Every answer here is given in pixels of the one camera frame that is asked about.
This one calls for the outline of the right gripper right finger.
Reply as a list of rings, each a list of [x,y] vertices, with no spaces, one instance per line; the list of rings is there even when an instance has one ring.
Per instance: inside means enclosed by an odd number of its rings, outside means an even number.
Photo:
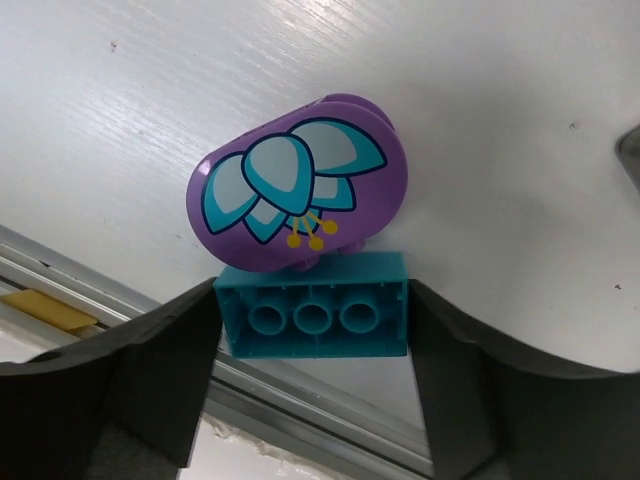
[[[635,479],[639,376],[520,342],[414,280],[409,345],[438,479]]]

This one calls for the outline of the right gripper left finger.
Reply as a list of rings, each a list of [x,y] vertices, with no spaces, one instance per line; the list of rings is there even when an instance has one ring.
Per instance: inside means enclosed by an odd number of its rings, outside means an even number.
[[[203,282],[118,327],[1,366],[5,479],[174,479],[222,332]]]

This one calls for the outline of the teal rectangular lego brick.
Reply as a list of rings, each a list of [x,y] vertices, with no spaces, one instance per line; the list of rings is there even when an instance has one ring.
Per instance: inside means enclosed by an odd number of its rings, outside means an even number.
[[[227,267],[213,288],[236,358],[402,357],[408,282],[402,254],[361,252],[304,272]]]

